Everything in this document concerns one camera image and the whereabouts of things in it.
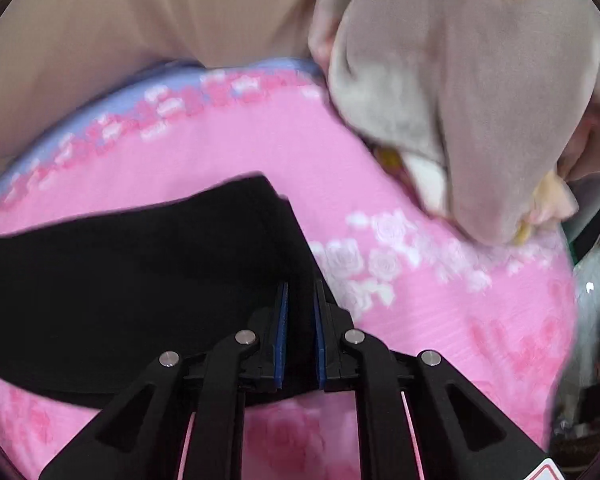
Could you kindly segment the floral blanket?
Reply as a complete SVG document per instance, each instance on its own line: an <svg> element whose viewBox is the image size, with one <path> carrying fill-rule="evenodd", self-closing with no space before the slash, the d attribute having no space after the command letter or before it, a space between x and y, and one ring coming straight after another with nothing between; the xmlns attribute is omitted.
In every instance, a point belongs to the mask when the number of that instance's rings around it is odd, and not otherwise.
<svg viewBox="0 0 600 480"><path fill-rule="evenodd" d="M568 219L600 174L593 0L317 0L309 48L348 126L481 244Z"/></svg>

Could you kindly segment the beige curtain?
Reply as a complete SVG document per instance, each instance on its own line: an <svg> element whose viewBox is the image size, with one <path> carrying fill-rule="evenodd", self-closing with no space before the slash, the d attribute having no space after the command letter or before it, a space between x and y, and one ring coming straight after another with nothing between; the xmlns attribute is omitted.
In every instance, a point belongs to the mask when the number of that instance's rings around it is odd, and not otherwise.
<svg viewBox="0 0 600 480"><path fill-rule="evenodd" d="M0 0L0 174L47 128L143 68L308 52L315 0Z"/></svg>

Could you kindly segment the black pants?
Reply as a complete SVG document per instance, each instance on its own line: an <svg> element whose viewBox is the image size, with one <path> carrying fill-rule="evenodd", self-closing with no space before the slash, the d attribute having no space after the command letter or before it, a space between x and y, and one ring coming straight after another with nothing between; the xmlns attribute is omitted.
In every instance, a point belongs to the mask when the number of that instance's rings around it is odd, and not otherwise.
<svg viewBox="0 0 600 480"><path fill-rule="evenodd" d="M161 353L207 352L286 296L282 397L318 387L294 210L264 177L0 237L0 378L100 408Z"/></svg>

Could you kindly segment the pink rose bedsheet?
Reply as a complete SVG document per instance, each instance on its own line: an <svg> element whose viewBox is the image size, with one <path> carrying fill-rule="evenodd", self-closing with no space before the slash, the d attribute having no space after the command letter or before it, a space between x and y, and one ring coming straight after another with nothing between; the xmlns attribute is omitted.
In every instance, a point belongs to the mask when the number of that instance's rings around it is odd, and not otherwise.
<svg viewBox="0 0 600 480"><path fill-rule="evenodd" d="M0 183L0 234L176 200L259 171L337 301L391 349L442 356L536 443L576 307L562 236L484 248L430 219L327 104L310 68L162 70L53 128Z"/></svg>

